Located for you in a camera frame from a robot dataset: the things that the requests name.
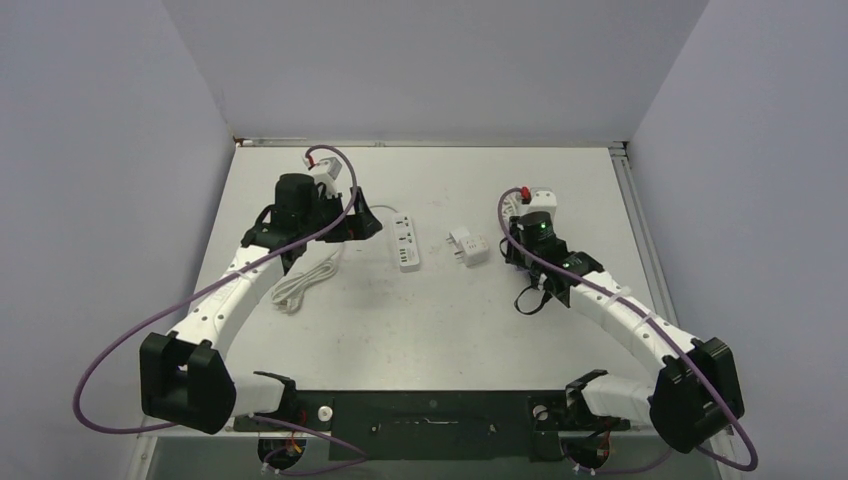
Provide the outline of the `white power strip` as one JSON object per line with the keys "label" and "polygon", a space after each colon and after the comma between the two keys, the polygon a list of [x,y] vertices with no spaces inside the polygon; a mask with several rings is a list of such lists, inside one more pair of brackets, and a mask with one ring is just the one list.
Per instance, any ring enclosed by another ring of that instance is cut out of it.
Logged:
{"label": "white power strip", "polygon": [[390,224],[399,270],[402,273],[418,271],[421,254],[412,218],[407,213],[394,213]]}

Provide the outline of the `white plug adapter with sticker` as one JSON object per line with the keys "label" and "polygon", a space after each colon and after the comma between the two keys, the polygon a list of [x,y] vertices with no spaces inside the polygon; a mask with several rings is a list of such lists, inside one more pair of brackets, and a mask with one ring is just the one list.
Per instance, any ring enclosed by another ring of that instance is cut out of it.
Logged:
{"label": "white plug adapter with sticker", "polygon": [[479,233],[471,233],[466,227],[450,230],[447,241],[454,247],[455,257],[465,267],[475,267],[490,258],[487,239]]}

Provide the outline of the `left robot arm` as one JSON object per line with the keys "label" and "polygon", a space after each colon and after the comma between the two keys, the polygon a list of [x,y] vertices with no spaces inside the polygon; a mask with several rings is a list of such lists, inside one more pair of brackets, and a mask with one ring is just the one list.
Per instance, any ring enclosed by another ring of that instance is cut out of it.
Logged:
{"label": "left robot arm", "polygon": [[291,270],[312,241],[362,241],[383,228],[362,189],[345,199],[330,181],[283,174],[274,201],[245,232],[227,271],[167,333],[141,343],[143,412],[215,434],[235,417],[259,414],[274,430],[296,421],[295,382],[283,375],[230,373],[226,358],[238,332],[265,294]]}

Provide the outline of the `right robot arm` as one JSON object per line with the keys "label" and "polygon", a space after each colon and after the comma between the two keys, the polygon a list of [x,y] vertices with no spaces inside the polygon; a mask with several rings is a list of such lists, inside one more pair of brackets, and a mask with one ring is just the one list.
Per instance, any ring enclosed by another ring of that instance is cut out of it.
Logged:
{"label": "right robot arm", "polygon": [[583,251],[557,237],[545,211],[501,220],[505,260],[526,272],[544,301],[594,322],[647,372],[646,381],[594,370],[566,387],[565,414],[579,428],[601,418],[651,426],[689,453],[745,413],[735,359],[718,338],[701,340],[642,304]]}

